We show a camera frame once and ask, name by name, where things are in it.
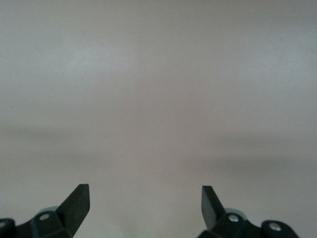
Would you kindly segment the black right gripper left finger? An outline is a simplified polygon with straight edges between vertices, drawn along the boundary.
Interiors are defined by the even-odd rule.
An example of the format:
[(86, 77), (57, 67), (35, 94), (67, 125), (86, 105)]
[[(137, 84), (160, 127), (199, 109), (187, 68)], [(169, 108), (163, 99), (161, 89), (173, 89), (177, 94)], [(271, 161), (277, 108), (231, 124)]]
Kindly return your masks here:
[(29, 221), (16, 225), (11, 218), (1, 218), (2, 238), (72, 238), (90, 210), (88, 184), (79, 184), (58, 206), (41, 210)]

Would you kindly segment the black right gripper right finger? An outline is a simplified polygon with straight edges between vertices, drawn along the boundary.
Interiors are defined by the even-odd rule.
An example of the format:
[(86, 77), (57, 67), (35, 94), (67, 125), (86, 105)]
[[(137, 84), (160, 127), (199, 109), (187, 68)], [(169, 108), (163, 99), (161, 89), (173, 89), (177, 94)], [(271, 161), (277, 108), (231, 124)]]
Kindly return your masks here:
[(239, 210), (225, 209), (212, 186), (202, 187), (201, 210), (206, 230), (200, 238), (297, 238), (296, 232), (281, 221), (252, 224)]

